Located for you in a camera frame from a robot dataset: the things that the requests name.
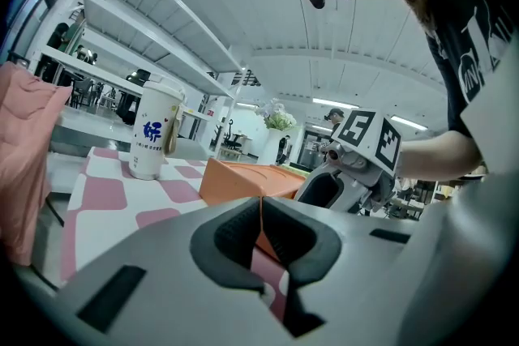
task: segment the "printed logo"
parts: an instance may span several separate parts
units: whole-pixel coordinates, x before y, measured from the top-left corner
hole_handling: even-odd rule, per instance
[[[144,124],[144,137],[149,139],[150,142],[156,142],[161,136],[161,127],[162,124],[160,122],[147,122]]]
[[[371,111],[353,110],[337,136],[339,139],[358,147],[369,129],[375,113]]]
[[[457,77],[469,103],[484,87],[486,77],[500,62],[512,39],[513,22],[502,6],[488,6],[487,0],[472,0],[474,11],[461,29],[465,52],[460,56]]]
[[[379,143],[376,147],[375,157],[391,170],[395,169],[401,136],[388,120],[382,122]]]

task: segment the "pink checkered tablecloth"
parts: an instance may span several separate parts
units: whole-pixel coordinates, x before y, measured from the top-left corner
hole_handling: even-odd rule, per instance
[[[128,171],[130,153],[93,147],[75,182],[62,238],[62,280],[133,232],[207,206],[199,196],[206,163],[166,159],[155,181]],[[285,310],[288,274],[255,249],[251,270],[266,285],[263,300],[280,320]]]

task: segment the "ceiling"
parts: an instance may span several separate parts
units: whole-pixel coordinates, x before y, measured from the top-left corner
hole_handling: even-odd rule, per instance
[[[309,122],[326,113],[306,105],[318,97],[383,109],[428,126],[427,135],[446,127],[441,75],[402,0],[327,0],[320,11],[308,0],[183,1],[226,47],[247,51],[269,95],[305,104]]]

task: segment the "pink blanket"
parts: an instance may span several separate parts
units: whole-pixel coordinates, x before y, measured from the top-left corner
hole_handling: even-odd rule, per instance
[[[12,62],[0,68],[0,238],[15,263],[31,262],[50,136],[70,94]]]

